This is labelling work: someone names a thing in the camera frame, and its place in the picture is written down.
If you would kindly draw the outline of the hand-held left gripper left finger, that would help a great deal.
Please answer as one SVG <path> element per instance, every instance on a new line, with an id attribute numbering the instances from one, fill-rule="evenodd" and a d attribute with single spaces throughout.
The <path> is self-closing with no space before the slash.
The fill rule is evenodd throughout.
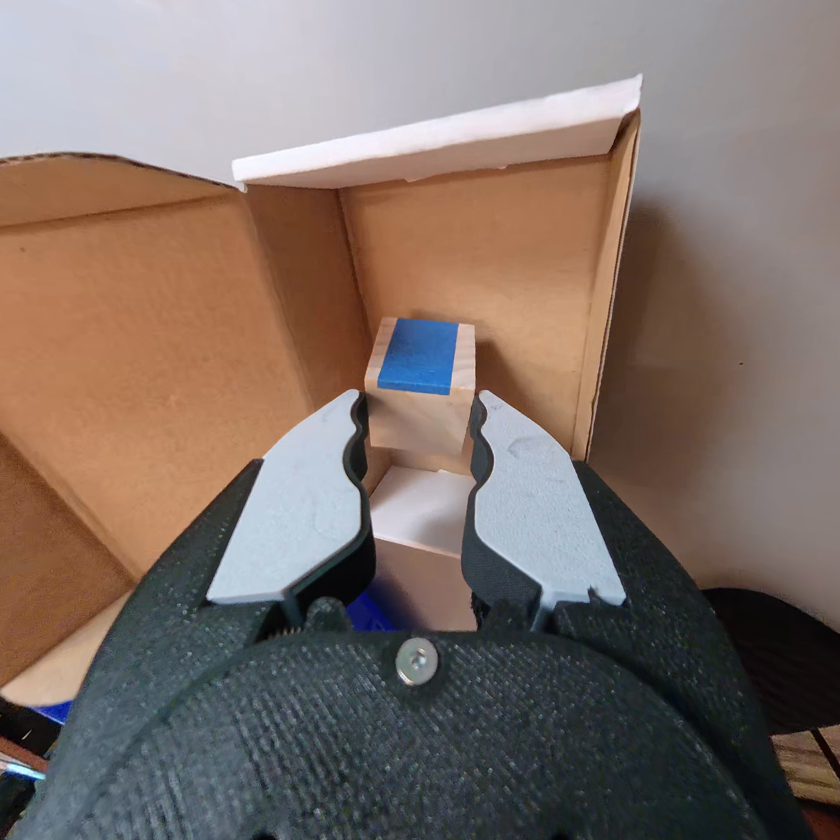
<path id="1" fill-rule="evenodd" d="M 364 394 L 349 389 L 283 435 L 253 486 L 206 593 L 210 603 L 277 603 L 300 624 L 321 597 L 354 602 L 375 575 Z"/>

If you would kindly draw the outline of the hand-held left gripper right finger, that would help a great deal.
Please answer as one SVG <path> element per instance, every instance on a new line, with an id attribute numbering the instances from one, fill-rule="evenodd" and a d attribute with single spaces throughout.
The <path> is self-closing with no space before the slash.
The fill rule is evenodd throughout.
<path id="1" fill-rule="evenodd" d="M 475 601 L 523 610 L 541 631 L 555 607 L 627 595 L 569 453 L 493 392 L 476 394 L 461 570 Z"/>

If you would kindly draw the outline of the wooden cube with blue tape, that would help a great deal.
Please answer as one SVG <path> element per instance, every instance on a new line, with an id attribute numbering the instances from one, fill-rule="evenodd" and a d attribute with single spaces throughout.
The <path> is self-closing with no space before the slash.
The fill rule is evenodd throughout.
<path id="1" fill-rule="evenodd" d="M 466 470 L 476 393 L 472 324 L 384 317 L 364 374 L 369 436 L 407 466 Z"/>

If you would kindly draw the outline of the white cardboard box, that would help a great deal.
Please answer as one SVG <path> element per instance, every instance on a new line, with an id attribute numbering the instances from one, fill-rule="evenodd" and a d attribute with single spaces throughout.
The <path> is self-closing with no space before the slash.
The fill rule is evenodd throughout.
<path id="1" fill-rule="evenodd" d="M 236 159 L 2 160 L 2 700 L 71 700 L 251 459 L 362 386 L 386 316 L 587 459 L 643 75 Z"/>

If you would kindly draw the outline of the black round seat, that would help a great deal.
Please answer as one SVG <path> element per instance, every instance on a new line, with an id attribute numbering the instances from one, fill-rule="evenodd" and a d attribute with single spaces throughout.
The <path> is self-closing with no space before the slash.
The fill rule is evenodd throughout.
<path id="1" fill-rule="evenodd" d="M 838 725 L 838 632 L 772 595 L 723 587 L 703 595 L 730 636 L 770 734 Z"/>

